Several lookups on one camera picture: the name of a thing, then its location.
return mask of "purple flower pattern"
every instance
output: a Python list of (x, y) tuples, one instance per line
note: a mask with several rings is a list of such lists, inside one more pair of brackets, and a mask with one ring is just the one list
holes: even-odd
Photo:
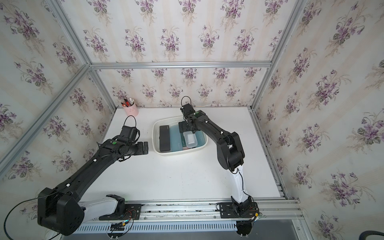
[(258, 88), (258, 86), (254, 90), (252, 90), (251, 94), (249, 94), (251, 96), (251, 99), (249, 100), (250, 102), (252, 102), (253, 99), (255, 98), (256, 93), (257, 93), (257, 88)]
[(63, 141), (69, 142), (69, 129), (66, 129), (67, 125), (63, 122), (63, 119), (59, 116), (51, 118), (45, 128), (43, 128), (43, 134), (48, 138), (56, 137), (56, 141), (62, 143)]
[(337, 72), (332, 70), (328, 76), (323, 76), (319, 82), (316, 83), (318, 90), (312, 92), (308, 99), (310, 99), (308, 106), (312, 110), (318, 108), (320, 109), (320, 104), (326, 106), (330, 100), (336, 100), (336, 95), (339, 93), (339, 87), (341, 82), (351, 82), (350, 79), (346, 77), (347, 75), (342, 75), (337, 77)]
[(361, 197), (363, 194), (366, 194), (368, 200), (371, 198), (375, 200), (370, 190), (367, 187), (361, 187), (356, 184), (358, 177), (352, 172), (347, 177), (342, 172), (337, 172), (336, 174), (331, 174), (333, 179), (332, 183), (323, 182), (321, 183), (324, 186), (323, 190), (320, 192), (324, 195), (324, 199), (327, 202), (332, 202), (335, 207), (338, 202), (342, 207), (347, 205), (353, 205), (353, 209), (356, 208), (356, 205), (361, 202)]
[(102, 115), (106, 114), (106, 110), (103, 105), (103, 99), (101, 97), (97, 97), (97, 98), (94, 97), (92, 99), (92, 103), (93, 103), (93, 109), (95, 109), (96, 111), (99, 111)]
[(311, 0), (307, 2), (305, 5), (305, 8), (303, 10), (303, 17), (301, 18), (301, 21), (299, 23), (299, 27), (297, 31), (299, 32), (299, 35), (302, 35), (304, 32), (306, 32), (306, 29), (308, 28), (308, 24), (315, 16), (319, 16), (321, 12), (321, 1), (320, 0)]
[(144, 51), (144, 39), (139, 35), (141, 28), (134, 27), (131, 31), (130, 29), (125, 29), (125, 33), (128, 35), (125, 36), (125, 45), (131, 48), (131, 56), (136, 59), (136, 61), (143, 61)]
[(59, 41), (52, 45), (56, 49), (56, 56), (59, 58), (60, 63), (66, 63), (68, 71), (75, 74), (78, 71), (79, 65), (76, 63), (73, 50), (63, 43), (63, 38), (64, 36), (61, 36)]
[(266, 124), (269, 124), (271, 120), (275, 120), (277, 116), (276, 107), (273, 103), (271, 106), (268, 107), (267, 114), (265, 116)]
[(184, 75), (183, 83), (187, 86), (192, 86), (196, 79), (197, 68), (182, 68), (181, 75)]
[(133, 69), (118, 69), (116, 71), (120, 74), (120, 77), (124, 82), (128, 82), (128, 84), (133, 82), (133, 78), (131, 77)]
[(251, 28), (249, 31), (241, 29), (241, 36), (237, 36), (234, 46), (237, 46), (237, 49), (233, 52), (233, 56), (236, 57), (237, 61), (242, 61), (247, 52), (251, 51), (251, 46), (255, 44), (255, 40), (252, 36), (252, 32), (255, 32), (257, 28)]
[(123, 86), (112, 87), (112, 95), (118, 98), (118, 100), (116, 101), (118, 106), (120, 105), (120, 102), (123, 101), (124, 98), (128, 99), (127, 92), (124, 91)]
[(343, 227), (336, 224), (338, 217), (336, 216), (327, 216), (325, 212), (321, 214), (320, 220), (314, 220), (312, 224), (315, 227), (314, 233), (319, 238), (325, 238), (329, 240), (343, 240), (342, 229)]
[(91, 31), (83, 30), (86, 34), (84, 40), (86, 41), (86, 46), (93, 48), (93, 55), (95, 58), (98, 58), (101, 62), (106, 62), (108, 55), (108, 49), (104, 39), (98, 35), (100, 29), (92, 28)]
[(175, 101), (179, 101), (180, 94), (183, 92), (183, 89), (177, 86), (175, 83), (169, 85), (169, 89), (167, 90), (170, 94), (170, 97)]
[(223, 0), (221, 10), (225, 11), (225, 15), (221, 17), (221, 26), (224, 25), (225, 31), (231, 30), (237, 24), (235, 19), (240, 18), (243, 4), (244, 0)]
[(37, 218), (37, 206), (37, 200), (29, 201), (22, 210), (19, 210), (19, 212), (22, 215), (26, 215), (26, 221), (29, 222), (30, 220)]
[(297, 91), (293, 93), (293, 95), (288, 96), (287, 104), (284, 107), (283, 112), (285, 113), (284, 117), (289, 118), (291, 113), (299, 112), (301, 102), (299, 102), (300, 96), (297, 94)]
[(247, 102), (244, 102), (242, 99), (238, 99), (238, 100), (236, 101), (236, 103), (233, 104), (233, 105), (234, 105), (234, 106), (247, 106), (248, 103), (247, 103)]
[(297, 55), (297, 58), (293, 61), (295, 67), (291, 69), (290, 76), (288, 79), (289, 83), (297, 82), (297, 77), (301, 78), (303, 73), (307, 72), (310, 65), (311, 57), (316, 56), (317, 54), (313, 51), (308, 51), (307, 48), (304, 48), (302, 53)]
[(272, 41), (269, 44), (269, 46), (272, 47), (272, 49), (267, 53), (267, 55), (266, 55), (267, 58), (271, 58), (273, 56), (273, 54), (275, 53), (275, 50), (277, 48), (277, 44), (279, 43), (280, 36), (281, 36), (282, 32), (283, 32), (282, 30), (279, 30), (279, 32), (277, 33), (277, 36), (272, 38)]
[(279, 69), (271, 77), (271, 82), (269, 83), (269, 94), (272, 94), (275, 91), (275, 88), (280, 87), (282, 78), (280, 77)]
[(255, 74), (261, 70), (262, 68), (244, 68), (244, 72), (245, 72), (244, 81), (246, 81), (247, 83), (252, 82)]
[(159, 101), (159, 104), (158, 104), (158, 107), (169, 107), (171, 108), (172, 107), (172, 104), (167, 102), (166, 100), (160, 100)]
[(277, 137), (277, 141), (276, 141), (277, 149), (281, 149), (283, 146), (289, 147), (291, 145), (290, 142), (292, 142), (292, 140), (289, 137), (290, 133), (291, 131), (289, 131), (287, 127), (285, 129), (280, 129), (280, 134)]
[(176, 52), (179, 50), (179, 38), (176, 36), (176, 32), (179, 28), (172, 27), (169, 31), (168, 29), (163, 29), (163, 35), (161, 35), (161, 46), (165, 46), (163, 51), (164, 57), (167, 57), (169, 61), (174, 61), (177, 56)]
[(159, 83), (164, 82), (164, 73), (167, 71), (167, 68), (155, 68), (151, 69), (151, 72), (154, 73), (156, 81), (159, 81)]
[(339, 53), (339, 47), (343, 48), (343, 43), (346, 40), (350, 39), (355, 33), (360, 35), (364, 30), (365, 26), (363, 23), (368, 15), (362, 15), (366, 8), (364, 8), (364, 4), (360, 6), (358, 3), (356, 2), (344, 17), (338, 18), (339, 22), (336, 24), (337, 33), (329, 39), (329, 44), (325, 48), (330, 49), (330, 53), (326, 57)]
[(230, 83), (224, 91), (226, 94), (226, 100), (232, 101), (235, 98), (236, 93), (240, 92), (240, 88)]
[(199, 35), (200, 41), (203, 43), (203, 54), (207, 56), (211, 55), (214, 51), (214, 44), (216, 40), (219, 40), (219, 34), (217, 34), (218, 29), (212, 29), (208, 25), (208, 28), (204, 25), (203, 33)]
[(44, 94), (53, 94), (52, 83), (49, 82), (43, 73), (44, 66), (41, 63), (35, 61), (27, 62), (22, 60), (19, 63), (14, 62), (15, 66), (21, 72), (21, 80), (27, 83), (34, 83), (37, 89)]
[(305, 154), (306, 151), (313, 152), (313, 150), (319, 151), (319, 147), (321, 146), (321, 140), (330, 139), (327, 132), (319, 131), (320, 126), (316, 123), (313, 127), (308, 126), (306, 129), (303, 129), (304, 137), (299, 137), (296, 141), (299, 152), (303, 152)]
[(211, 86), (208, 86), (207, 84), (200, 84), (199, 89), (197, 92), (200, 94), (200, 100), (203, 102), (206, 102), (208, 100), (209, 93), (211, 93), (213, 89)]
[(201, 0), (179, 0), (179, 4), (183, 7), (183, 12), (181, 13), (183, 16), (183, 21), (188, 21), (188, 25), (193, 23), (193, 19), (195, 18), (194, 14), (196, 14), (195, 7), (197, 1), (200, 2)]
[(276, 17), (278, 15), (277, 12), (284, 2), (287, 3), (288, 0), (265, 0), (264, 3), (267, 8), (265, 9), (265, 13), (263, 14), (263, 22), (267, 21), (267, 26), (269, 24), (272, 24), (276, 20)]
[(255, 114), (256, 114), (257, 120), (261, 121), (262, 117), (261, 117), (261, 114), (260, 114), (260, 107), (257, 108)]
[(277, 169), (279, 170), (279, 173), (281, 175), (283, 175), (284, 174), (284, 170), (285, 171), (288, 170), (287, 166), (283, 163), (283, 159), (282, 158), (280, 158), (280, 159), (276, 158), (275, 162), (276, 162)]
[(97, 129), (99, 130), (99, 133), (101, 135), (104, 134), (105, 130), (107, 129), (107, 123), (106, 122), (102, 122), (98, 127)]
[(79, 135), (85, 135), (87, 138), (91, 139), (93, 137), (93, 131), (89, 126), (89, 120), (83, 119), (82, 121), (77, 121), (75, 124), (76, 128), (79, 130)]
[(40, 177), (40, 165), (31, 163), (31, 160), (28, 157), (29, 154), (28, 151), (24, 151), (20, 160), (16, 161), (6, 174), (8, 179), (16, 179), (16, 177), (20, 177), (23, 181), (33, 181), (33, 178), (36, 175)]
[(86, 162), (91, 160), (95, 151), (96, 150), (94, 148), (90, 148), (89, 145), (87, 146), (86, 153), (83, 154), (83, 158), (85, 159)]
[(223, 100), (212, 101), (211, 107), (221, 107)]
[(143, 17), (143, 21), (145, 22), (145, 19), (148, 19), (149, 26), (154, 23), (155, 13), (153, 12), (153, 4), (157, 0), (135, 0), (135, 2), (140, 6), (140, 14)]
[(88, 102), (85, 101), (86, 97), (83, 90), (80, 88), (75, 88), (73, 94), (70, 95), (70, 100), (73, 105), (78, 105), (81, 111), (88, 111)]
[(26, 12), (10, 3), (1, 3), (1, 10), (9, 16), (4, 15), (4, 21), (10, 25), (12, 34), (21, 34), (28, 49), (31, 52), (36, 50), (41, 55), (41, 52), (45, 51), (44, 40), (37, 37), (40, 32), (35, 27), (35, 21)]
[(269, 146), (272, 146), (272, 132), (271, 132), (271, 130), (264, 132), (264, 140)]
[(9, 138), (18, 139), (24, 129), (21, 127), (23, 121), (16, 122), (17, 115), (9, 112), (10, 105), (0, 103), (0, 139), (8, 142)]
[(143, 84), (141, 86), (142, 86), (141, 92), (142, 92), (142, 94), (145, 95), (145, 98), (147, 99), (147, 101), (153, 102), (155, 100), (154, 96), (156, 93), (155, 87), (151, 87), (148, 84), (145, 84), (145, 85)]
[(361, 150), (365, 152), (365, 147), (371, 150), (371, 146), (375, 143), (380, 144), (384, 141), (384, 108), (379, 113), (363, 113), (366, 115), (361, 120), (363, 127), (360, 127), (357, 132), (352, 129), (352, 135), (347, 138), (351, 138), (354, 141), (354, 145), (349, 146), (356, 152)]
[(381, 85), (384, 83), (384, 60), (381, 60), (378, 64), (378, 67), (375, 65), (372, 66), (372, 72), (368, 73), (365, 79), (367, 78), (377, 78), (372, 85), (366, 86), (366, 88), (376, 88), (380, 90)]
[(54, 160), (51, 163), (56, 166), (56, 172), (67, 171), (69, 173), (73, 173), (77, 170), (78, 166), (76, 162), (73, 162), (70, 151), (64, 151), (61, 155), (53, 156)]
[(213, 75), (216, 77), (214, 78), (214, 83), (216, 86), (221, 86), (225, 82), (225, 79), (228, 78), (229, 68), (215, 68)]
[(106, 25), (111, 23), (110, 14), (107, 12), (107, 1), (110, 2), (111, 0), (87, 0), (88, 4), (94, 7), (93, 10), (99, 21), (104, 21)]
[(297, 172), (292, 175), (293, 185), (295, 187), (301, 187), (301, 185), (306, 185), (308, 189), (312, 188), (313, 180), (311, 178), (312, 170), (309, 169), (309, 165), (305, 164), (304, 167), (299, 164), (297, 167)]

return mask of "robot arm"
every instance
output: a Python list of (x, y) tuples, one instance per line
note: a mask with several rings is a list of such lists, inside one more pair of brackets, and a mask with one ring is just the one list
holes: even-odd
[(252, 197), (247, 194), (243, 182), (243, 159), (245, 157), (240, 137), (236, 132), (229, 133), (212, 122), (201, 110), (195, 111), (188, 103), (180, 108), (184, 122), (179, 123), (180, 132), (202, 130), (217, 145), (217, 160), (221, 167), (228, 169), (232, 181), (232, 207), (238, 217), (248, 217), (247, 212), (254, 207)]
[(148, 142), (137, 142), (140, 132), (136, 127), (123, 126), (120, 135), (106, 140), (95, 155), (75, 174), (54, 189), (45, 188), (39, 193), (39, 225), (65, 236), (72, 234), (81, 225), (95, 217), (118, 214), (124, 210), (124, 198), (107, 195), (106, 198), (78, 203), (89, 186), (115, 161), (124, 161), (126, 156), (148, 154)]

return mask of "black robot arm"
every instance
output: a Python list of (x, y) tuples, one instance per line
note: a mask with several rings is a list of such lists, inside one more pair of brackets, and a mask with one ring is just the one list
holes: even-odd
[(244, 150), (240, 137), (236, 132), (229, 133), (212, 122), (201, 110), (195, 111), (187, 103), (180, 108), (185, 121), (179, 124), (180, 132), (202, 130), (217, 145), (217, 160), (224, 169), (232, 172), (236, 167), (243, 165)]
[[(137, 133), (140, 136), (136, 127), (123, 126), (120, 135), (99, 145), (94, 156), (71, 177), (54, 189), (42, 190), (39, 193), (42, 198), (38, 199), (38, 224), (65, 236), (73, 233), (83, 222), (86, 210), (78, 202), (100, 174), (120, 158), (119, 161), (124, 161), (126, 156), (148, 154), (148, 142), (136, 143)], [(124, 205), (124, 199), (118, 201)]]

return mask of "blue water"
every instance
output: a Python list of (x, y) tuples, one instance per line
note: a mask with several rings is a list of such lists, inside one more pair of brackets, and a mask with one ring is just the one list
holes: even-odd
[[(197, 131), (195, 133), (197, 138), (197, 146), (201, 147), (205, 144), (205, 139), (202, 131)], [(170, 151), (177, 152), (183, 150), (183, 145), (181, 142), (181, 135), (179, 131), (179, 125), (173, 125), (169, 127), (169, 137), (170, 137)]]

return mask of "black cable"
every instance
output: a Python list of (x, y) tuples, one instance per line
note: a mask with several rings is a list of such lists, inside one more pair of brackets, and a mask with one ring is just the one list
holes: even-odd
[(127, 119), (128, 119), (129, 117), (131, 117), (131, 116), (135, 119), (135, 127), (136, 127), (136, 118), (135, 118), (133, 115), (129, 115), (129, 116), (125, 119), (123, 126), (125, 126), (125, 122), (126, 122)]
[(191, 104), (191, 106), (192, 106), (192, 100), (191, 100), (191, 98), (188, 97), (188, 96), (184, 96), (184, 97), (181, 99), (181, 106), (183, 106), (183, 99), (184, 99), (185, 97), (189, 98), (189, 102), (190, 102), (190, 104)]
[(244, 179), (243, 179), (243, 176), (241, 175), (241, 173), (240, 173), (240, 172), (239, 172), (239, 174), (240, 174), (240, 176), (241, 176), (241, 181), (242, 181), (242, 188), (243, 188), (243, 193), (244, 193), (245, 195), (248, 195), (248, 196), (250, 196), (250, 197), (252, 198), (252, 201), (253, 201), (253, 207), (255, 207), (255, 200), (253, 199), (253, 196), (251, 196), (251, 195), (247, 194), (246, 192), (244, 192)]
[[(52, 196), (52, 195), (54, 195), (54, 194), (57, 194), (58, 192), (59, 192), (59, 191), (56, 190), (56, 192), (51, 193), (51, 194), (48, 194), (47, 196), (44, 196), (44, 197)], [(7, 223), (8, 216), (11, 214), (11, 212), (12, 212), (17, 206), (19, 206), (20, 204), (22, 204), (22, 203), (24, 203), (24, 202), (28, 202), (28, 201), (32, 201), (32, 200), (36, 200), (36, 199), (40, 199), (40, 198), (44, 198), (44, 197), (36, 197), (36, 198), (32, 198), (32, 199), (28, 199), (28, 200), (22, 201), (22, 202), (18, 203), (16, 206), (14, 206), (14, 207), (9, 211), (9, 213), (7, 214), (7, 216), (6, 216), (5, 219), (4, 219), (4, 233), (5, 233), (5, 235), (6, 235), (10, 240), (14, 240), (14, 239), (11, 238), (11, 237), (8, 235), (7, 229), (5, 228), (5, 224)], [(59, 235), (59, 233), (58, 233), (56, 236), (54, 236), (54, 237), (52, 237), (52, 238), (50, 238), (50, 239), (48, 239), (48, 240), (51, 240), (51, 239), (57, 237), (58, 235)]]
[(55, 236), (51, 237), (51, 238), (48, 239), (48, 240), (52, 240), (52, 239), (54, 239), (54, 238), (57, 237), (59, 234), (60, 234), (60, 233), (56, 234)]
[(128, 229), (128, 231), (126, 231), (125, 233), (123, 233), (120, 237), (124, 236), (124, 234), (126, 234), (127, 232), (129, 232), (129, 230), (131, 230), (132, 226), (133, 226), (133, 223), (134, 223), (134, 219), (132, 218), (132, 225), (131, 227)]

